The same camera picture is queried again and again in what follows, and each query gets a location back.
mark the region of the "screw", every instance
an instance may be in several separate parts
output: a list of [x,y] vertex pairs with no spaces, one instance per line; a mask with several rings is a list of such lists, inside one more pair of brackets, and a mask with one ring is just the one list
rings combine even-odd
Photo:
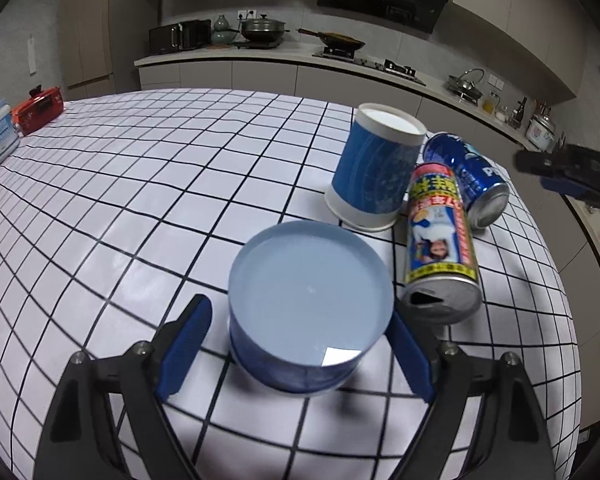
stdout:
[[85,354],[82,351],[78,351],[71,356],[69,361],[71,361],[74,365],[79,365],[79,364],[82,364],[86,358],[87,358],[87,354]]
[[444,355],[456,355],[460,349],[456,343],[452,343],[451,341],[444,341],[440,344],[440,349],[444,353]]
[[514,354],[513,352],[506,352],[504,354],[504,361],[509,366],[518,366],[520,364],[520,357],[518,357],[517,354]]
[[147,355],[154,348],[148,341],[139,341],[131,349],[136,355]]

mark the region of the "red box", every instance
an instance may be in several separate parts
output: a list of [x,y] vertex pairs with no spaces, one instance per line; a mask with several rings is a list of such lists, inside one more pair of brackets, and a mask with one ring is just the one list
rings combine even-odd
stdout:
[[13,122],[20,125],[24,136],[53,121],[64,110],[64,101],[58,86],[42,91],[42,86],[38,85],[29,91],[29,95],[29,99],[11,111]]

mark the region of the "pan handle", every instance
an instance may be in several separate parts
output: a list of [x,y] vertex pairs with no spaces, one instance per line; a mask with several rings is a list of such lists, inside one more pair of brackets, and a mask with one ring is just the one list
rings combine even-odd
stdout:
[[316,38],[320,38],[320,34],[318,32],[314,32],[312,30],[307,30],[306,28],[299,28],[298,32],[300,34],[308,34],[309,36],[315,36]]

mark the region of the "frying pan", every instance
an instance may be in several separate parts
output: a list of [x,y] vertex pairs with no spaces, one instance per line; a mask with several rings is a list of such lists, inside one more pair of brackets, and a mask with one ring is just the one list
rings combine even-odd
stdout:
[[305,28],[299,28],[298,32],[320,38],[329,48],[336,48],[338,50],[358,50],[366,45],[363,41],[358,41],[355,38],[337,34],[336,32],[314,32]]

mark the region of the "grid tablecloth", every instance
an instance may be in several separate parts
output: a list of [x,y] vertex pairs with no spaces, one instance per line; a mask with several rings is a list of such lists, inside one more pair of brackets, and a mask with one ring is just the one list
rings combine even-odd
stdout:
[[[66,104],[0,166],[0,455],[32,477],[54,387],[69,356],[150,340],[196,293],[214,321],[166,413],[199,471],[220,479],[385,480],[424,416],[383,338],[335,392],[298,399],[253,381],[228,352],[228,271],[278,222],[338,224],[322,193],[353,110],[261,92],[171,89]],[[524,359],[554,450],[571,469],[580,364],[564,288],[512,186],[475,236],[484,305],[440,336],[468,353]],[[401,294],[405,222],[359,234]],[[480,400],[467,403],[444,478],[460,471]],[[122,398],[112,396],[133,475],[147,477]]]

